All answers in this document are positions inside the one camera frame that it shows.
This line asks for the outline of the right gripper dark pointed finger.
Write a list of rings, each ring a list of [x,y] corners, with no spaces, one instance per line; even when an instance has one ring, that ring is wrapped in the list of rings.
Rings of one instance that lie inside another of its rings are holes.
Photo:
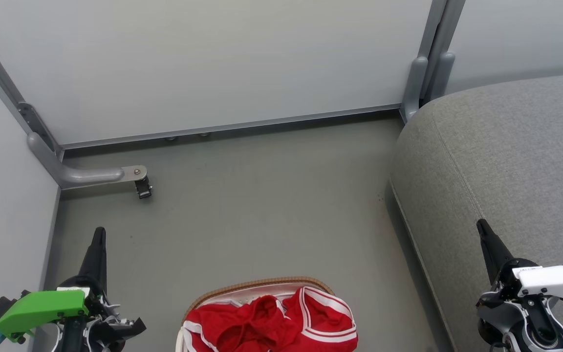
[[[491,228],[487,220],[476,221],[483,259],[491,284],[500,276],[503,266],[514,260],[509,249]]]

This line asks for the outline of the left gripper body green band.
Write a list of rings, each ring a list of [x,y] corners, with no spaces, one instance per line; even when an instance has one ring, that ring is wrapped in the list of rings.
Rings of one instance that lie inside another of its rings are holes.
[[[124,319],[107,294],[95,295],[80,276],[56,290],[23,291],[19,299],[0,298],[0,344],[22,345],[45,325],[55,325],[54,352],[120,352],[128,339],[147,329],[142,319]]]

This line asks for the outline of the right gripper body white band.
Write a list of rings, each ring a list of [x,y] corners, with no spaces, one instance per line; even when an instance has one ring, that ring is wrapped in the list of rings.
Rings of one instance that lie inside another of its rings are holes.
[[[563,265],[520,266],[516,259],[502,269],[494,290],[501,301],[523,310],[552,309],[556,300],[563,301]]]

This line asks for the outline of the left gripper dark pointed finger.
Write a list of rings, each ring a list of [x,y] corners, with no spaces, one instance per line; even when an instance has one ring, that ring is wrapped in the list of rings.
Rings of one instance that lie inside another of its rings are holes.
[[[78,273],[95,295],[107,293],[107,232],[103,227],[94,231],[91,244]]]

